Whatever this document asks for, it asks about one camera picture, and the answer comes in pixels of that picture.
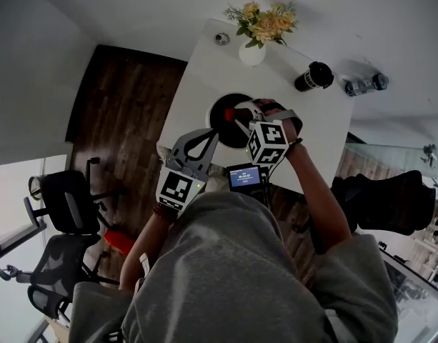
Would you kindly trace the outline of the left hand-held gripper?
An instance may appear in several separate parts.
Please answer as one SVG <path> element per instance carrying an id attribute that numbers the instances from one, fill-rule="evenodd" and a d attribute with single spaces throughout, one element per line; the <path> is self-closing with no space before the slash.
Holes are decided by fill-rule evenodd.
<path id="1" fill-rule="evenodd" d="M 176 141 L 172 150 L 162 147 L 159 156 L 162 167 L 156 188 L 156 201 L 176 212 L 184 212 L 194 198 L 205 190 L 208 182 L 208 168 L 211 164 L 219 133 L 216 129 L 203 128 L 182 135 Z M 192 156 L 189 152 L 206 141 L 201 153 Z M 189 160 L 190 165 L 169 165 L 171 158 Z"/>

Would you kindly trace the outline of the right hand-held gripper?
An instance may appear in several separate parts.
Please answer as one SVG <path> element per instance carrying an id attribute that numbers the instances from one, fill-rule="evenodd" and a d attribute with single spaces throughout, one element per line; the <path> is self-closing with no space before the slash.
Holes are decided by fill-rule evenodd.
<path id="1" fill-rule="evenodd" d="M 246 151 L 253 165 L 275 166 L 289 149 L 289 140 L 283 127 L 290 120 L 296 131 L 302 128 L 301 119 L 292 109 L 265 116 L 255 101 L 243 101 L 234 107 L 235 124 L 248 138 Z"/>

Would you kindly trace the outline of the person's right hand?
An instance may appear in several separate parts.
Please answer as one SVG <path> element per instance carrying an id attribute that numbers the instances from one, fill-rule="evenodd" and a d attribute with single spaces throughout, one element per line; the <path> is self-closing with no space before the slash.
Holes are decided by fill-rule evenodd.
<path id="1" fill-rule="evenodd" d="M 281 111 L 284 111 L 285 108 L 282 107 L 277 101 L 273 99 L 257 99 L 255 104 L 260 108 L 260 110 L 264 113 L 265 116 L 269 116 L 272 114 L 277 114 Z M 298 139 L 298 133 L 295 129 L 294 123 L 291 119 L 283 119 L 282 124 L 284 127 L 284 131 L 289 143 L 294 142 Z"/>

